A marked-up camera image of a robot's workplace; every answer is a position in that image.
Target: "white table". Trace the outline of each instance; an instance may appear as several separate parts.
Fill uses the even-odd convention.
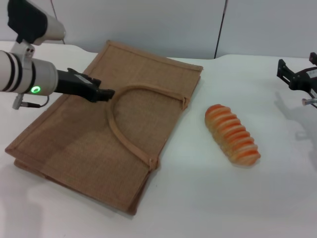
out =
[[[95,55],[43,44],[35,57],[83,71]],[[45,108],[15,111],[15,95],[0,93],[0,237],[315,238],[317,110],[301,106],[306,93],[276,77],[276,57],[178,60],[204,71],[134,217],[16,168],[4,149]],[[311,66],[284,60],[293,71]],[[255,167],[232,166],[205,128],[205,111],[217,103],[231,107],[255,138],[262,154]]]

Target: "orange striped bread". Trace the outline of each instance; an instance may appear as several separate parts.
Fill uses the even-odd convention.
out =
[[[254,139],[229,107],[220,104],[209,107],[205,114],[205,123],[233,164],[251,166],[261,157]]]

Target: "green indicator light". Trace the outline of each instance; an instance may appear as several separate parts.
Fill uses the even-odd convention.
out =
[[[31,89],[31,93],[38,93],[40,92],[41,88],[39,86],[34,86],[32,89]]]

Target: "white wall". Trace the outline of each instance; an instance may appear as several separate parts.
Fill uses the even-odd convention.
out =
[[[65,43],[91,52],[107,39],[168,57],[213,59],[225,0],[53,0]]]
[[[54,16],[50,0],[32,0]],[[0,40],[15,40],[0,0]],[[167,57],[212,59],[225,0],[53,0],[66,44],[99,52],[108,39]],[[217,57],[307,58],[317,52],[317,0],[228,0]]]
[[[54,16],[53,7],[50,0],[32,0],[32,2],[46,11],[48,14]],[[17,34],[7,25],[7,5],[8,0],[0,0],[0,40],[15,41]]]
[[[308,58],[317,51],[316,0],[228,0],[217,57]]]

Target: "bag handle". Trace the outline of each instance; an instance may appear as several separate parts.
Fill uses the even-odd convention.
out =
[[[186,98],[185,96],[181,94],[167,90],[165,88],[153,86],[146,83],[137,83],[137,84],[130,84],[128,86],[122,87],[119,90],[117,90],[114,97],[107,104],[107,108],[106,108],[107,118],[108,118],[110,129],[113,132],[113,134],[131,153],[133,153],[140,160],[142,160],[146,165],[148,165],[150,167],[150,171],[152,171],[152,170],[155,170],[159,166],[159,156],[149,155],[148,153],[146,153],[145,151],[141,150],[136,145],[134,145],[131,141],[129,141],[118,128],[116,121],[114,119],[114,115],[113,115],[114,106],[119,101],[120,97],[124,95],[125,93],[127,93],[128,91],[136,90],[136,89],[144,89],[144,90],[153,91],[153,92],[177,99],[179,101],[182,101],[183,110],[187,108],[190,102],[190,99]]]

